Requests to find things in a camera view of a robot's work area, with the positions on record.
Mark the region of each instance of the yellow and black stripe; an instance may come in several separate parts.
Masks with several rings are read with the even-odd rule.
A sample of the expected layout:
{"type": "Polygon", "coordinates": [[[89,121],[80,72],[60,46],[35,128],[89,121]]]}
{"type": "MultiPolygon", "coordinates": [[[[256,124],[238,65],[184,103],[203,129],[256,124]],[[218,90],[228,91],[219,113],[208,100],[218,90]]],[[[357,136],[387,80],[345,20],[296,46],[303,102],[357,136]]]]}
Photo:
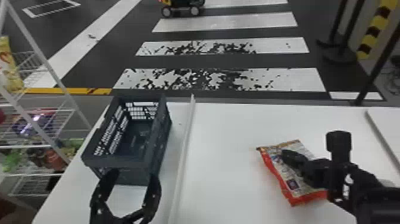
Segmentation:
{"type": "Polygon", "coordinates": [[[380,5],[376,10],[375,16],[358,48],[357,57],[359,60],[369,58],[371,50],[378,41],[379,34],[388,26],[389,15],[396,8],[397,3],[398,0],[380,0],[380,5]]]}

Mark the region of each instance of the red snack bag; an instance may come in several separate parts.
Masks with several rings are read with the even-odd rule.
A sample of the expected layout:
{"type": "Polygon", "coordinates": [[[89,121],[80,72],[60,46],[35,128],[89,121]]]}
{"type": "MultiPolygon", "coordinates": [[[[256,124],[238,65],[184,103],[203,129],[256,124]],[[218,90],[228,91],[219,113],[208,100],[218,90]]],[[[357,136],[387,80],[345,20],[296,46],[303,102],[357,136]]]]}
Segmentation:
{"type": "Polygon", "coordinates": [[[303,178],[284,164],[280,157],[282,150],[292,150],[305,155],[309,160],[315,159],[299,140],[268,147],[258,147],[257,150],[260,151],[265,165],[278,179],[282,194],[292,206],[305,204],[316,199],[326,199],[327,192],[325,189],[315,189],[305,184],[303,178]]]}

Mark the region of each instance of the road marking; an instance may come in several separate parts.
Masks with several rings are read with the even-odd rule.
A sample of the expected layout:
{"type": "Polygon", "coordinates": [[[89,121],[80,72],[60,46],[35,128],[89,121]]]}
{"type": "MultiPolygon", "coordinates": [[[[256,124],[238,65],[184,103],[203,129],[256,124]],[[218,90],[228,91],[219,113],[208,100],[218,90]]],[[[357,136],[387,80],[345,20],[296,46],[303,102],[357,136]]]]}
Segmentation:
{"type": "MultiPolygon", "coordinates": [[[[73,95],[109,95],[110,88],[67,88],[73,95]]],[[[61,88],[30,88],[27,94],[64,94],[61,88]]]]}
{"type": "Polygon", "coordinates": [[[144,42],[136,56],[304,53],[309,53],[304,38],[250,38],[144,42]]]}
{"type": "Polygon", "coordinates": [[[272,27],[296,27],[293,13],[260,13],[217,15],[186,18],[162,18],[153,32],[178,32],[197,30],[227,30],[272,27]]]}
{"type": "Polygon", "coordinates": [[[325,92],[308,69],[126,69],[114,89],[325,92]]]}
{"type": "MultiPolygon", "coordinates": [[[[329,92],[332,99],[356,99],[359,92],[329,92]]],[[[365,96],[366,100],[383,100],[378,92],[369,92],[365,96]]]]}
{"type": "MultiPolygon", "coordinates": [[[[96,21],[78,34],[50,59],[57,76],[62,79],[140,0],[120,0],[96,21]]],[[[32,87],[51,88],[56,85],[49,73],[44,74],[32,87]]]]}
{"type": "Polygon", "coordinates": [[[58,13],[58,12],[61,12],[61,11],[65,11],[65,10],[69,10],[69,9],[72,9],[72,8],[76,8],[78,6],[80,6],[80,4],[78,2],[74,2],[72,0],[57,0],[57,1],[47,2],[47,3],[44,3],[44,4],[39,4],[39,5],[26,7],[26,8],[23,8],[22,11],[24,11],[30,18],[38,18],[38,17],[41,17],[41,16],[50,15],[50,14],[53,14],[53,13],[58,13]],[[34,12],[31,11],[31,10],[34,10],[34,9],[37,9],[37,8],[42,8],[42,7],[45,7],[45,6],[48,6],[48,5],[54,5],[54,4],[62,3],[62,2],[66,2],[66,3],[70,4],[70,6],[58,8],[56,10],[51,10],[51,11],[48,11],[48,12],[45,12],[45,13],[40,13],[40,14],[35,14],[34,12]]]}
{"type": "Polygon", "coordinates": [[[204,8],[232,8],[287,4],[287,0],[206,0],[204,8]]]}

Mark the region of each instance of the yellow package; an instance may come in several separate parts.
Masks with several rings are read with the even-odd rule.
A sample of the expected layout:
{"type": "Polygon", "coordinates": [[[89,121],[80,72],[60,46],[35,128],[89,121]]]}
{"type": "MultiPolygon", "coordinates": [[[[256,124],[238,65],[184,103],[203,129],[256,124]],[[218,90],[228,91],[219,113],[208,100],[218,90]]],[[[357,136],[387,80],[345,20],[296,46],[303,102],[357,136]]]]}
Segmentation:
{"type": "Polygon", "coordinates": [[[11,54],[8,36],[0,37],[0,84],[8,92],[20,92],[24,89],[13,55],[11,54]]]}

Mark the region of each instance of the product package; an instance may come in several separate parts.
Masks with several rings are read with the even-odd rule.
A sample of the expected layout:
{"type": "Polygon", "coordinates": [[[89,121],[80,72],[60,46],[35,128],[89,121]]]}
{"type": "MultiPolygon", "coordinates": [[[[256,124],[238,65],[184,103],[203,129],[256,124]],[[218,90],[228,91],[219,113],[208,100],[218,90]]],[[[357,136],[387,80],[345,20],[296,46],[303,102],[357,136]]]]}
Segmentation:
{"type": "Polygon", "coordinates": [[[8,36],[0,36],[0,84],[10,93],[24,89],[24,82],[11,54],[8,36]]]}
{"type": "Polygon", "coordinates": [[[299,173],[282,161],[282,150],[296,151],[305,155],[309,160],[315,159],[299,140],[284,142],[279,145],[258,147],[257,150],[261,153],[265,165],[278,179],[282,194],[292,206],[327,197],[326,190],[308,186],[304,183],[299,173]]]}

